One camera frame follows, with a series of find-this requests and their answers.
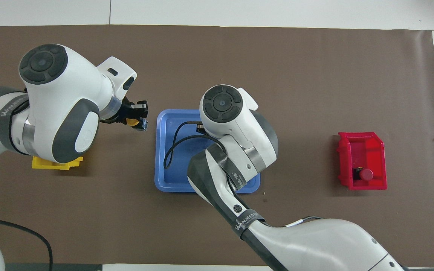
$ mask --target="small black object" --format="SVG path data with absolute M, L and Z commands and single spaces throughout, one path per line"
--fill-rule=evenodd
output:
M 207 134 L 207 131 L 205 128 L 203 128 L 203 125 L 197 125 L 195 132 L 198 132 L 199 134 Z
M 112 69 L 112 68 L 109 68 L 107 71 L 110 72 L 111 74 L 113 74 L 113 76 L 117 76 L 117 75 L 118 75 L 118 72 L 115 71 L 115 70 Z
M 202 133 L 202 134 L 194 134 L 194 135 L 190 135 L 188 137 L 184 137 L 183 139 L 179 140 L 176 142 L 177 140 L 177 134 L 179 133 L 179 130 L 184 126 L 184 125 L 197 125 L 197 131 L 199 130 L 199 125 L 202 125 L 201 121 L 189 121 L 189 122 L 183 122 L 181 123 L 177 129 L 175 130 L 175 134 L 174 134 L 174 140 L 172 141 L 172 146 L 170 147 L 170 149 L 168 149 L 167 153 L 165 153 L 165 157 L 164 157 L 164 169 L 167 169 L 170 167 L 170 164 L 172 163 L 172 158 L 174 157 L 174 149 L 176 146 L 178 146 L 179 144 L 181 144 L 182 142 L 189 140 L 189 139 L 195 139 L 195 138 L 204 138 L 204 139 L 210 139 L 212 141 L 214 141 L 215 143 L 217 143 L 222 150 L 224 151 L 224 153 L 227 153 L 225 151 L 225 147 L 224 145 L 218 141 L 217 139 L 214 139 L 213 137 L 210 137 L 206 132 Z
M 363 168 L 353 168 L 353 180 L 361 180 L 361 176 L 359 175 L 359 172 L 362 171 Z
M 234 211 L 236 211 L 237 213 L 242 212 L 242 207 L 239 204 L 234 205 Z

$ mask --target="yellow object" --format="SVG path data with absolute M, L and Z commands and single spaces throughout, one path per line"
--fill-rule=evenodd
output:
M 139 120 L 135 120 L 135 119 L 127 119 L 127 124 L 130 126 L 135 126 L 137 124 L 139 124 L 140 121 Z
M 69 168 L 72 166 L 79 166 L 80 161 L 83 161 L 82 156 L 76 158 L 71 162 L 64 163 L 64 164 L 55 163 L 53 161 L 48 161 L 43 158 L 33 156 L 33 162 L 31 163 L 31 168 L 69 170 Z

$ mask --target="red plastic box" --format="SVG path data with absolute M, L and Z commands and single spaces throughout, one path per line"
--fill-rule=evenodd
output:
M 374 132 L 340 132 L 341 184 L 349 190 L 387 189 L 384 143 Z

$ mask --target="logo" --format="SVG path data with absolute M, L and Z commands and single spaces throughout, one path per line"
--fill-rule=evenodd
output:
M 239 186 L 243 187 L 242 179 L 237 173 L 232 173 L 232 176 L 237 180 L 237 183 L 239 183 Z
M 236 230 L 240 230 L 240 229 L 246 228 L 247 224 L 249 222 L 254 221 L 252 218 L 255 218 L 256 216 L 258 216 L 258 213 L 252 213 L 252 214 L 246 216 L 243 220 L 237 221 L 237 224 L 234 226 L 234 228 Z
M 81 134 L 81 140 L 78 140 L 79 149 L 86 149 L 93 141 L 93 133 L 90 130 L 86 130 Z
M 25 99 L 26 99 L 26 97 L 24 96 L 24 97 L 21 97 L 21 98 L 15 100 L 12 104 L 10 104 L 10 106 L 8 106 L 8 107 L 5 108 L 4 110 L 0 111 L 1 115 L 2 115 L 2 116 L 7 115 L 7 113 L 9 112 L 9 110 L 13 109 L 15 106 L 18 105 L 18 103 L 20 103 L 21 101 L 23 101 L 23 100 L 25 100 Z

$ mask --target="blue plastic tray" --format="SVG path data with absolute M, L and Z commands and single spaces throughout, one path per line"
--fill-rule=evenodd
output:
M 157 118 L 157 145 L 155 148 L 155 186 L 163 192 L 194 192 L 188 183 L 186 171 L 190 159 L 207 148 L 213 141 L 208 139 L 189 139 L 174 149 L 174 158 L 168 169 L 164 169 L 164 157 L 172 146 L 175 130 L 183 122 L 200 120 L 199 110 L 167 109 Z M 177 135 L 176 141 L 184 137 L 198 134 L 195 125 L 184 125 Z M 260 185 L 260 173 L 252 178 L 238 193 L 255 192 Z

